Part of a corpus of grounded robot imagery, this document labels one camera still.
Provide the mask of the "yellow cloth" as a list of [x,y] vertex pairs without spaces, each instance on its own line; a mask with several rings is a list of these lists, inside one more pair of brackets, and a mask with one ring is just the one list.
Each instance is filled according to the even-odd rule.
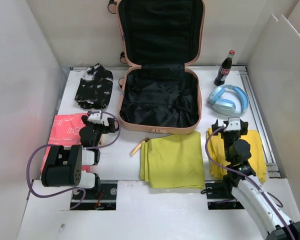
[[[266,182],[267,166],[263,153],[263,145],[260,134],[256,130],[248,130],[247,135],[241,139],[250,144],[251,158],[248,160],[261,183]],[[218,164],[227,167],[230,163],[225,159],[224,141],[220,135],[213,136],[208,143],[208,152],[211,158]],[[210,173],[216,179],[222,179],[227,171],[214,163],[210,164]]]

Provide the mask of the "light blue headphones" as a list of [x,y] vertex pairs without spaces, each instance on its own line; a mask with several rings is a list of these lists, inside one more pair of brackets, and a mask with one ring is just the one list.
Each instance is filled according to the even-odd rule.
[[[241,104],[241,111],[237,111],[236,104],[229,99],[222,98],[226,90],[233,91]],[[211,104],[215,112],[228,117],[239,117],[249,107],[249,99],[247,94],[238,86],[223,84],[217,86],[208,96],[208,102]]]

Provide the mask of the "black white patterned garment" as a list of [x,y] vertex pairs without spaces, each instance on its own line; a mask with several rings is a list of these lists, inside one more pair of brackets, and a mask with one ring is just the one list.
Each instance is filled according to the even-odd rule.
[[74,100],[85,110],[105,110],[113,90],[113,74],[100,63],[87,67]]

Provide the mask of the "lime green cloth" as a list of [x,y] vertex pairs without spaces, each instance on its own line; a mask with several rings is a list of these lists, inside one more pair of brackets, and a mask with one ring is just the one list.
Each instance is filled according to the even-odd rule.
[[201,134],[172,134],[141,144],[141,180],[153,189],[205,187]]

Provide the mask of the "cola glass bottle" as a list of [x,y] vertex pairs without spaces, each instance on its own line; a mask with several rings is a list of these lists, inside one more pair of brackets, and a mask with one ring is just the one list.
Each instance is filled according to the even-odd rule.
[[223,85],[226,81],[227,76],[230,73],[230,70],[233,65],[233,57],[235,55],[234,50],[230,50],[228,53],[227,58],[222,62],[221,66],[219,67],[218,74],[214,80],[214,84],[216,86]]

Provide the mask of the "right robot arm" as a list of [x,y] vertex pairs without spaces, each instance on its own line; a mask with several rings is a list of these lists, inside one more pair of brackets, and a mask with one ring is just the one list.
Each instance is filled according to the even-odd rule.
[[248,125],[239,117],[230,117],[222,126],[217,122],[211,126],[212,135],[221,136],[225,160],[230,163],[221,191],[241,203],[263,239],[300,240],[300,221],[294,222],[276,205],[249,163],[251,146],[241,138],[248,133]]

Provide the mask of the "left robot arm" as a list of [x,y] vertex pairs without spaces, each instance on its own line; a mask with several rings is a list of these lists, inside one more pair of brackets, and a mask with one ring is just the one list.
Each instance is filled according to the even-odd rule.
[[100,178],[89,167],[99,163],[103,135],[118,131],[116,119],[100,113],[57,115],[43,158],[42,185],[83,188],[88,197],[97,198],[102,191]]

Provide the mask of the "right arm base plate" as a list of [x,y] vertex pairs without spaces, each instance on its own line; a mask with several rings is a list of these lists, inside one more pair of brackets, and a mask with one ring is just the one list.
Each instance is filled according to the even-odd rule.
[[208,181],[200,191],[206,195],[208,210],[243,210],[243,205],[225,190],[221,181]]

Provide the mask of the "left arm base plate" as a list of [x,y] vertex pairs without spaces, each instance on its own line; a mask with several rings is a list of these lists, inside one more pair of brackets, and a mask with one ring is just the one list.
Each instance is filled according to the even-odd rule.
[[99,190],[87,189],[84,200],[74,211],[115,211],[117,206],[117,181],[102,181]]

